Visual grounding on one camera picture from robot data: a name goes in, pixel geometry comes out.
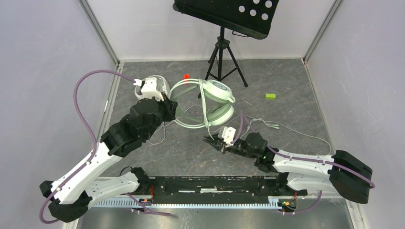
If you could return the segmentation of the white grey headphones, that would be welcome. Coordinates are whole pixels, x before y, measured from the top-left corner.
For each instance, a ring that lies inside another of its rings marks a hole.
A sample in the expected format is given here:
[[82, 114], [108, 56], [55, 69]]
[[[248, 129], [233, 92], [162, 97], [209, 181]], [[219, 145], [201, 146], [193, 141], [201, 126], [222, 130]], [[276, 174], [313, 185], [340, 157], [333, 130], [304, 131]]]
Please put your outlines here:
[[151, 75], [142, 80], [135, 80], [134, 94], [138, 100], [155, 99], [163, 101], [170, 92], [167, 80], [160, 75]]

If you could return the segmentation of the green headphones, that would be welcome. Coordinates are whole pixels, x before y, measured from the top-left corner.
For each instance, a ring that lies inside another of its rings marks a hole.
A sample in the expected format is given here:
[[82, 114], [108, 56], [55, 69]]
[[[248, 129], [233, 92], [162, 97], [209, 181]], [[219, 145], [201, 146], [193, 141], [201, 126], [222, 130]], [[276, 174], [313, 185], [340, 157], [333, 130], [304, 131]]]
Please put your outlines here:
[[197, 87], [200, 90], [203, 117], [191, 117], [177, 107], [175, 122], [188, 129], [208, 128], [226, 123], [234, 114], [235, 97], [232, 89], [220, 81], [184, 79], [170, 89], [168, 98], [175, 102], [179, 96]]

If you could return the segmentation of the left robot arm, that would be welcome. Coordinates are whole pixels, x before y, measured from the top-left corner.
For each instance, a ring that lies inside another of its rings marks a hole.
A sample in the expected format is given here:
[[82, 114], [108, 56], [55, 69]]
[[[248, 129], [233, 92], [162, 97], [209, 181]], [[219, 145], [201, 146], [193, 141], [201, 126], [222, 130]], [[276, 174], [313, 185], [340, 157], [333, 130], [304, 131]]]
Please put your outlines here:
[[140, 167], [106, 181], [96, 182], [95, 179], [141, 147], [162, 123], [174, 120], [177, 107], [178, 103], [168, 98], [138, 101], [130, 108], [129, 114], [109, 127], [95, 149], [66, 175], [40, 184], [42, 195], [46, 197], [40, 213], [48, 208], [55, 221], [72, 222], [109, 198], [150, 192], [150, 178]]

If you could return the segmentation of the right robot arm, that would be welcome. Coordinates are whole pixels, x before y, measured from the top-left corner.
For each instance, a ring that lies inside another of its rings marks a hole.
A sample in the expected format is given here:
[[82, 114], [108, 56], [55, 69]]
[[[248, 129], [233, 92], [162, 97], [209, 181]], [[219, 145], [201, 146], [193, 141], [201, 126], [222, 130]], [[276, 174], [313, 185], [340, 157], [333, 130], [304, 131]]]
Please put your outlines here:
[[278, 173], [276, 189], [282, 195], [293, 190], [319, 190], [367, 204], [370, 190], [375, 187], [371, 182], [373, 170], [344, 150], [322, 156], [291, 153], [270, 147], [259, 133], [249, 133], [234, 143], [217, 134], [206, 136], [203, 141], [223, 154], [229, 152], [253, 159], [260, 171]]

